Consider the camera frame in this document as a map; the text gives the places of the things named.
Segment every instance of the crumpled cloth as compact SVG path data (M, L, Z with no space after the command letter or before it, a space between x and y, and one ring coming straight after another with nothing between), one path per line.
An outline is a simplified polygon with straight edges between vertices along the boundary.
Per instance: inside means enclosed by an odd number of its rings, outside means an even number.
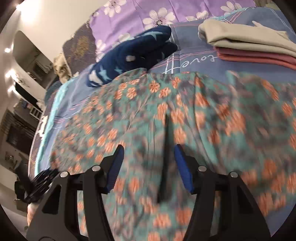
M62 84L65 84L72 76L72 73L66 64L63 53L59 53L59 55L54 58L53 69L54 73L59 76L59 80Z
M51 167L70 174L100 164L118 144L124 147L115 187L103 195L115 240L183 240L195 196L182 183L175 144L212 171L236 170L267 220L295 203L296 84L227 75L222 84L196 72L126 72L98 88L58 134ZM166 114L170 153L163 152ZM165 198L157 203L164 155ZM211 234L218 228L218 200ZM80 231L87 235L81 193L77 203Z
M290 55L223 47L214 47L214 49L217 51L217 56L222 60L277 64L292 70L296 70L296 58Z
M198 36L216 47L280 53L296 57L296 44L286 31L276 31L252 21L255 26L228 24L213 18L198 26Z

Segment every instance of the bed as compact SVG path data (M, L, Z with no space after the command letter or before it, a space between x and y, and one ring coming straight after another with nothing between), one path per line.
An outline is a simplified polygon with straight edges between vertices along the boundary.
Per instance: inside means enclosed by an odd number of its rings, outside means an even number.
M231 10L230 4L224 4ZM251 1L240 1L240 4L242 8L235 9L231 14L227 14L226 16L223 16L219 19L221 21L228 21L230 23L240 23L247 25L251 25L252 20L255 20L264 26L271 27L276 30L287 31L289 38L293 42L296 42L295 32L289 25L289 22L285 16L280 11L271 8L254 8L254 4ZM114 42L115 44L118 44L121 41L127 39L127 34L125 35L123 32L125 30L115 29L114 34L107 33L104 35L104 32L101 32L103 30L96 29L96 27L94 27L96 25L95 23L98 16L108 16L110 14L110 10L109 12L105 10L107 7L103 7L102 9L94 12L91 19L86 24L84 24L75 33L74 37L68 40L63 46L63 53L69 69L72 73L78 72L79 76L75 77L70 83L68 83L66 94L58 103L58 108L54 112L52 127L49 131L48 142L44 148L43 159L37 164L35 160L40 147L41 137L39 134L36 134L34 137L29 160L30 178L33 178L39 171L50 167L49 156L51 155L51 148L54 145L55 137L57 136L58 132L62 131L65 127L66 120L79 112L83 107L85 100L93 93L93 88L86 88L83 86L83 83L79 82L79 78L83 78L83 76L88 71L88 68L86 67L94 63L96 60L98 61L104 54L103 51L112 49ZM231 65L229 65L227 62L219 60L215 55L215 51L213 50L212 46L205 44L198 38L196 28L206 17L211 15L223 15L224 12L222 11L221 13L220 10L222 10L220 6L216 6L212 10L209 8L209 6L202 2L200 6L193 10L193 12L189 13L188 16L186 16L186 14L180 15L180 20L178 18L179 23L171 24L172 36L170 39L171 42L175 42L178 45L178 51L166 60L154 66L150 72L167 74L199 71L203 74L209 75L211 78L221 79L221 76L224 75L224 72L231 69L238 72L247 71L254 73L261 78L268 79L271 83L273 81L278 82L279 79L282 79L286 82L294 81L296 77L295 71L285 67L272 65L271 68L269 64L242 64L233 62ZM143 22L142 26L129 29L126 33L128 33L130 36L133 36L144 29L145 24ZM50 113L52 112L52 106L54 106L56 94L57 91L52 94L43 116L50 116ZM81 170L72 169L68 171L70 173L76 173L77 171ZM295 202L291 202L281 210L271 212L266 217L266 221L269 225L271 233L275 233L276 230L282 225L288 214L291 212L294 204ZM84 232L86 234L83 224L81 227L82 233Z

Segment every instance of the star pattern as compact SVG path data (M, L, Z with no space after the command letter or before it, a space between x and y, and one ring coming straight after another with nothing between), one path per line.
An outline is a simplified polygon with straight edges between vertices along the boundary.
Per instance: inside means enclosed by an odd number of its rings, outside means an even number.
M162 32L157 32L157 31L151 31L151 32L147 32L147 33L144 33L142 36L153 36L156 40L156 35L162 35L163 33Z
M107 75L107 71L105 69L103 69L102 65L100 66L100 72L98 74L101 75L105 81L111 80L109 78L109 76Z
M103 82L100 80L100 78L98 78L98 76L96 75L96 71L93 70L90 74L89 74L89 80L94 82L95 86L100 86L103 84Z
M114 69L117 73L119 73L119 74L122 74L123 73L123 71L121 70L121 69L119 69L117 66L115 67L115 69Z

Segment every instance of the ceiling light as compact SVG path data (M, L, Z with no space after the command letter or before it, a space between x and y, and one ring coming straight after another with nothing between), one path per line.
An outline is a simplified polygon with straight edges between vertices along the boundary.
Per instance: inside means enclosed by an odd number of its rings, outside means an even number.
M5 77L6 77L6 78L9 78L9 77L10 77L10 71L8 71L8 72L5 74Z
M14 85L10 86L7 92L11 92L14 88L15 88Z
M16 74L16 72L15 72L14 69L11 69L11 70L9 71L9 73L10 73L11 77L12 77L15 81L18 80L18 76L17 76L17 74Z
M20 4L16 5L17 10L21 11L22 10L22 6Z

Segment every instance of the teal fabric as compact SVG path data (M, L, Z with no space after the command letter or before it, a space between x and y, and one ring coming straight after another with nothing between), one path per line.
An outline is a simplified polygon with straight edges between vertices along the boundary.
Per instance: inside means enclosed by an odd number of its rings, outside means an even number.
M68 86L69 84L71 84L76 78L72 78L69 81L67 81L65 84L63 84L60 89L58 90L55 99L54 99L54 103L52 105L52 109L46 124L46 128L44 131L44 136L43 139L41 140L39 149L38 149L38 153L37 153L37 157L36 157L36 161L35 161L35 169L34 169L34 176L37 176L40 171L39 168L39 164L43 159L43 155L44 155L44 146L46 145L47 141L48 141L48 133L50 132L50 130L52 129L53 125L54 125L54 117L55 117L55 113L57 111L57 109L59 108L59 104L61 103L63 97L65 96L67 90L68 90Z
M196 72L126 72L93 93L57 136L51 166L70 174L99 164L118 144L125 148L115 187L103 197L115 240L183 239L195 195L180 178L175 144L212 171L238 172L267 220L296 201L296 84L247 73L228 72L227 78L222 84ZM163 153L165 114L170 153ZM158 204L164 155L168 179ZM78 217L87 235L81 193ZM218 219L219 194L211 234Z

